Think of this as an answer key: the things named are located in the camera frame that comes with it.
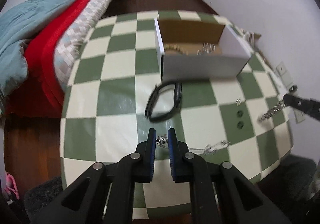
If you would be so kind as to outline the black smartwatch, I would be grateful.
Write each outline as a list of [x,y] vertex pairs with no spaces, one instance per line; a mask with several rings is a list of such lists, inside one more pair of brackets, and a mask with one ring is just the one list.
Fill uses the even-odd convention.
[[182,101],[182,83],[162,82],[150,95],[144,115],[150,122],[166,121],[179,112]]

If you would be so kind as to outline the black charger plug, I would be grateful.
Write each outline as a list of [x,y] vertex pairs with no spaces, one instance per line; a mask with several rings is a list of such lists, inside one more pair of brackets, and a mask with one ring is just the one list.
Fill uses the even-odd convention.
[[295,92],[297,91],[297,89],[298,89],[297,85],[292,85],[292,86],[289,88],[288,92],[289,92],[289,93],[295,93]]

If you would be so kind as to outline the green white checkered tablecloth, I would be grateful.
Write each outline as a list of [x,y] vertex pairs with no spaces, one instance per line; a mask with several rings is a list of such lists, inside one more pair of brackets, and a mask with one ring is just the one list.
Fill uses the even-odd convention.
[[218,15],[149,11],[102,19],[89,30],[67,84],[60,129],[62,179],[71,184],[94,162],[118,162],[145,141],[150,128],[177,138],[208,162],[234,164],[252,182],[273,171],[293,146],[282,111],[258,122],[275,106],[281,85],[257,53],[235,80],[185,83],[182,107],[171,119],[151,123],[144,115],[160,82],[154,20],[228,24]]

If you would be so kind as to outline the white cardboard box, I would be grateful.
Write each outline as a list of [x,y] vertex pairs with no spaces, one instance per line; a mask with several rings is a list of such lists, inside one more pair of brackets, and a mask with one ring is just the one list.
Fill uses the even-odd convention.
[[253,48],[232,25],[196,20],[155,19],[161,80],[233,79]]

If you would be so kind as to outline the red bed sheet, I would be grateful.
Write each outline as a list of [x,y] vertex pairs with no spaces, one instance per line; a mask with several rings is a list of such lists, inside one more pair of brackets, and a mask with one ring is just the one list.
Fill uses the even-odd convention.
[[1,115],[27,108],[34,113],[61,115],[64,92],[54,73],[54,50],[61,35],[89,0],[76,0],[27,42],[23,56],[28,65],[26,80],[11,94],[1,97]]

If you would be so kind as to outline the checkered patterned mattress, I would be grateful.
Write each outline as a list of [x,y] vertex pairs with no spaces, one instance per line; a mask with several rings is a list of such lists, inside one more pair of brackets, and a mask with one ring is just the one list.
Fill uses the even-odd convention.
[[63,91],[71,76],[72,67],[79,58],[79,49],[86,35],[102,17],[112,0],[89,0],[78,17],[63,33],[54,50],[54,73]]

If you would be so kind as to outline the pink slipper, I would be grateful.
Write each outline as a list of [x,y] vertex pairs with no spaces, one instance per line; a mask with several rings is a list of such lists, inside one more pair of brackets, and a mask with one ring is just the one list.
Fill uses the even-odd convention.
[[10,173],[6,173],[6,187],[5,192],[9,197],[13,197],[17,200],[20,199],[17,184],[14,177]]

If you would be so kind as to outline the teal blue duvet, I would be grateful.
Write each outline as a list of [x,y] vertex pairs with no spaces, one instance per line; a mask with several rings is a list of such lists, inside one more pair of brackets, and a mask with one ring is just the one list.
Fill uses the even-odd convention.
[[1,14],[1,97],[28,76],[24,54],[28,40],[76,0],[27,0]]

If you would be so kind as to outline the wall power sockets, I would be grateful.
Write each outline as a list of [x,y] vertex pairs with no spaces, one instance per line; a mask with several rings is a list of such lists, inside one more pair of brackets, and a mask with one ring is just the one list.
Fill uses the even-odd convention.
[[[287,92],[292,95],[297,94],[298,87],[294,83],[291,77],[291,74],[289,73],[285,64],[282,61],[276,66],[276,71],[280,77],[282,84],[285,86],[285,89],[287,90]],[[304,113],[296,109],[292,109],[292,111],[295,116],[296,124],[302,123],[305,120]]]

